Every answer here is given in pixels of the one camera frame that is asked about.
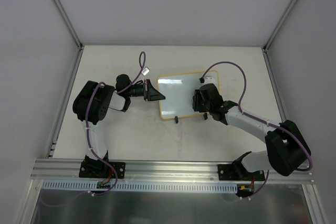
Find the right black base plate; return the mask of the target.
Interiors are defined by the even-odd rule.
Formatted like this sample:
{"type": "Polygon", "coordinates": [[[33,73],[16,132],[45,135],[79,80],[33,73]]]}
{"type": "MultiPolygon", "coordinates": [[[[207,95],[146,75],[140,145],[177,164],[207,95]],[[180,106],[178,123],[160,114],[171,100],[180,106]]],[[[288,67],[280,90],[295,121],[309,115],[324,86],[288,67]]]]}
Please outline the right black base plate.
{"type": "Polygon", "coordinates": [[[234,164],[218,164],[218,179],[220,181],[255,181],[261,182],[265,180],[263,171],[248,172],[243,166],[234,164]]]}

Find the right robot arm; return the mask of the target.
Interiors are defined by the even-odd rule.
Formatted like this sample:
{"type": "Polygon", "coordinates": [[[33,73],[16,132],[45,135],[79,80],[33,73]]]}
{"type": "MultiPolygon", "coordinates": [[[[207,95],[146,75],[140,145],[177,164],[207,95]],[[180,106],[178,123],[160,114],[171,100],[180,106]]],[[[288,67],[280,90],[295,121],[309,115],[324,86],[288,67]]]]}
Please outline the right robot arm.
{"type": "Polygon", "coordinates": [[[271,169],[289,176],[295,170],[303,171],[301,165],[305,161],[309,163],[306,169],[312,168],[311,150],[293,121],[272,123],[250,114],[238,103],[223,100],[212,83],[194,91],[192,108],[195,112],[209,113],[215,121],[241,129],[265,144],[265,151],[249,151],[232,162],[228,171],[238,178],[245,180],[256,171],[271,169]]]}

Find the left aluminium frame post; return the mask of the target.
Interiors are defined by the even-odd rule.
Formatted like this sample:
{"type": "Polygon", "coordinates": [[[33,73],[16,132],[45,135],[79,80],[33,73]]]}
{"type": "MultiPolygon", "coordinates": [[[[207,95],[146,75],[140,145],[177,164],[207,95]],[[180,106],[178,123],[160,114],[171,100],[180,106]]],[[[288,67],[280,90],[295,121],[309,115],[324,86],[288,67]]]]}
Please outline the left aluminium frame post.
{"type": "Polygon", "coordinates": [[[80,41],[79,36],[76,33],[76,31],[74,29],[74,26],[73,26],[72,22],[70,21],[68,15],[66,13],[66,10],[63,7],[63,4],[61,3],[61,0],[52,0],[52,2],[54,3],[59,15],[61,16],[61,18],[62,18],[67,30],[69,31],[75,45],[77,46],[77,48],[79,50],[81,50],[82,47],[83,47],[83,44],[80,41]]]}

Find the whiteboard stand with black feet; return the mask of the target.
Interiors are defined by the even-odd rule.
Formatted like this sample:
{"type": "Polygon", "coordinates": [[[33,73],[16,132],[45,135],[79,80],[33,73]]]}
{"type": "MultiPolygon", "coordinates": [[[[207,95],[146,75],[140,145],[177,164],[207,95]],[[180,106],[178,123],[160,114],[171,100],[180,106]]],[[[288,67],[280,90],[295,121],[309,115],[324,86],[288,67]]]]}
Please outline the whiteboard stand with black feet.
{"type": "MultiPolygon", "coordinates": [[[[204,120],[207,120],[207,119],[208,119],[208,114],[207,114],[207,113],[204,113],[204,114],[203,114],[203,118],[204,118],[204,120]]],[[[179,118],[178,118],[178,116],[175,116],[175,117],[174,117],[174,121],[175,121],[176,124],[178,124],[178,122],[179,122],[179,118]]]]}

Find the aluminium rail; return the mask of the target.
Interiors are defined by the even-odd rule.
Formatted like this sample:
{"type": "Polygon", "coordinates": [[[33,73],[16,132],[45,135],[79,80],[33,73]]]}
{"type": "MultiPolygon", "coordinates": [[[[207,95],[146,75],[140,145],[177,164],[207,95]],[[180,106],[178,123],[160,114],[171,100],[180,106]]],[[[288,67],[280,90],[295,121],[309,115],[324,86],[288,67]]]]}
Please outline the aluminium rail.
{"type": "MultiPolygon", "coordinates": [[[[80,159],[41,158],[34,163],[31,179],[78,179],[80,159]]],[[[139,182],[217,182],[216,162],[125,161],[125,179],[139,182]]],[[[269,172],[270,184],[315,183],[311,172],[293,172],[285,177],[269,172]]]]}

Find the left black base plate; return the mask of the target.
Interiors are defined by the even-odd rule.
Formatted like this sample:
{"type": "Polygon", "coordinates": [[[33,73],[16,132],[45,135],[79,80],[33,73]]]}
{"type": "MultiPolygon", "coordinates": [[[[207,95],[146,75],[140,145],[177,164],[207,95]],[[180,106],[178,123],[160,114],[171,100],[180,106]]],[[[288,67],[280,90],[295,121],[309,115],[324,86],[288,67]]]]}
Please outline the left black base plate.
{"type": "MultiPolygon", "coordinates": [[[[124,179],[125,163],[124,162],[109,162],[114,168],[117,177],[124,179]]],[[[79,177],[80,178],[108,178],[112,169],[100,160],[85,159],[81,162],[79,177]]]]}

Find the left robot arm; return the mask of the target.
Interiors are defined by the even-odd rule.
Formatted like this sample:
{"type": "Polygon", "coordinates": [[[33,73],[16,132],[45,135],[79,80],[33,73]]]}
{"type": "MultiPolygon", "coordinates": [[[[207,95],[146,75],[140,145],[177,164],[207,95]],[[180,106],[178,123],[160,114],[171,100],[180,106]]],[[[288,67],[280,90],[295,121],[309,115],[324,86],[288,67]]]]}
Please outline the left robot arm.
{"type": "Polygon", "coordinates": [[[143,97],[149,102],[165,100],[165,96],[153,87],[149,79],[132,82],[126,74],[117,76],[115,87],[94,81],[87,81],[83,86],[72,105],[73,113],[86,132],[88,147],[79,177],[123,177],[118,170],[121,165],[109,162],[101,121],[109,110],[126,112],[133,97],[143,97]]]}

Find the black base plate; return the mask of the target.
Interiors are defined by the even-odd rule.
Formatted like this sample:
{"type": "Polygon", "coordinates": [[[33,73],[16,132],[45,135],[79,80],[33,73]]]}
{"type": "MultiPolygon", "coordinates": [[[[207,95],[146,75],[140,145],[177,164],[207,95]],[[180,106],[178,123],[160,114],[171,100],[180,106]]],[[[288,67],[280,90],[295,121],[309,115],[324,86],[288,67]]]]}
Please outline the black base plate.
{"type": "MultiPolygon", "coordinates": [[[[114,168],[117,177],[124,179],[125,163],[124,162],[109,162],[114,168]]],[[[79,177],[80,178],[108,178],[112,169],[100,160],[85,159],[81,162],[79,177]]]]}
{"type": "Polygon", "coordinates": [[[234,164],[218,164],[218,179],[220,181],[255,181],[261,182],[265,180],[263,171],[248,172],[243,166],[234,164]]]}

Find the yellow framed whiteboard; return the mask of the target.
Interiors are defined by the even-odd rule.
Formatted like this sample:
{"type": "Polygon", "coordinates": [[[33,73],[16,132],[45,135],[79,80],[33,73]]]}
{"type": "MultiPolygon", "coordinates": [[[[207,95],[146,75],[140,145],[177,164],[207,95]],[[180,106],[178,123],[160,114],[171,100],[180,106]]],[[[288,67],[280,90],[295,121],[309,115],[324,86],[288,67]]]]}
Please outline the yellow framed whiteboard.
{"type": "Polygon", "coordinates": [[[158,91],[166,97],[165,100],[159,101],[161,118],[170,120],[175,116],[180,119],[202,115],[202,112],[195,112],[192,105],[194,90],[203,85],[199,78],[205,76],[212,76],[216,80],[216,87],[219,87],[219,74],[216,70],[208,73],[198,71],[158,77],[158,91]]]}

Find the aluminium frame post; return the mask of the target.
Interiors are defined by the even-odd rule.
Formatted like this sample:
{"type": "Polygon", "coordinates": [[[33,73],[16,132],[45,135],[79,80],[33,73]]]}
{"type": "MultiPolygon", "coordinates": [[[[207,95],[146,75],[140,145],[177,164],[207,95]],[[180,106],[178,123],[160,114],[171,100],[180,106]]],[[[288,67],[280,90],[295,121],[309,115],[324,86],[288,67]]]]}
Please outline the aluminium frame post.
{"type": "Polygon", "coordinates": [[[80,41],[79,36],[76,33],[76,31],[74,29],[74,26],[73,26],[72,22],[70,21],[68,15],[66,13],[66,10],[63,7],[63,4],[61,3],[61,0],[52,0],[52,2],[54,3],[59,15],[61,16],[61,18],[62,18],[67,30],[69,31],[75,45],[77,46],[77,48],[79,50],[81,50],[82,47],[83,47],[83,44],[80,41]]]}
{"type": "Polygon", "coordinates": [[[263,46],[264,52],[268,52],[270,49],[272,43],[277,38],[277,35],[279,34],[280,30],[282,29],[283,25],[285,24],[286,20],[289,18],[291,12],[295,8],[296,4],[299,2],[299,0],[290,0],[285,7],[284,11],[282,12],[278,22],[276,23],[274,29],[272,30],[270,36],[268,37],[265,45],[263,46]]]}

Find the right aluminium frame post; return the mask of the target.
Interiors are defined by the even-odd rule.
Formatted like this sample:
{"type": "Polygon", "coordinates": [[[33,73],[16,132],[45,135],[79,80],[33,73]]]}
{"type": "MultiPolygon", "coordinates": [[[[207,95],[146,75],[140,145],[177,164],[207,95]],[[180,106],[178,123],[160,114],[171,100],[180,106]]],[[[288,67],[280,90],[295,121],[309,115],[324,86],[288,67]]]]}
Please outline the right aluminium frame post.
{"type": "Polygon", "coordinates": [[[289,18],[291,12],[295,8],[296,4],[299,2],[299,0],[290,0],[285,7],[284,11],[282,12],[278,22],[276,23],[274,29],[272,30],[270,36],[268,37],[265,45],[263,46],[264,52],[268,52],[270,49],[272,43],[277,38],[277,35],[279,34],[280,30],[282,29],[283,25],[285,24],[286,20],[289,18]]]}

